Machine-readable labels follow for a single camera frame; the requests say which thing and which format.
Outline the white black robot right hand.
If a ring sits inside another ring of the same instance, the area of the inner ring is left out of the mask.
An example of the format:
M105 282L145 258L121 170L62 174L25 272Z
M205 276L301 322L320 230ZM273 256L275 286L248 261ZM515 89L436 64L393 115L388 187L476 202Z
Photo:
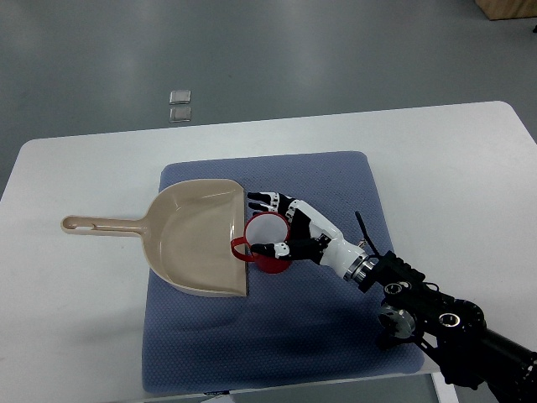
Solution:
M285 261L310 260L332 268L343 278L368 259L359 246L306 201L278 192L249 192L255 212L276 212L289 224L289 238L278 243L256 243L252 251Z

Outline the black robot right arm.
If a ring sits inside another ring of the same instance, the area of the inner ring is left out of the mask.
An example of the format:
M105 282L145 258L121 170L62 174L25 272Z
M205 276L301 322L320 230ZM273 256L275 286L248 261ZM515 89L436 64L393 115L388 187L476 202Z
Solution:
M412 343L440 368L449 385L486 384L499 402L536 400L536 353L488 329L473 302L440 292L393 252L358 257L344 275L359 290L383 288L376 344L382 350Z

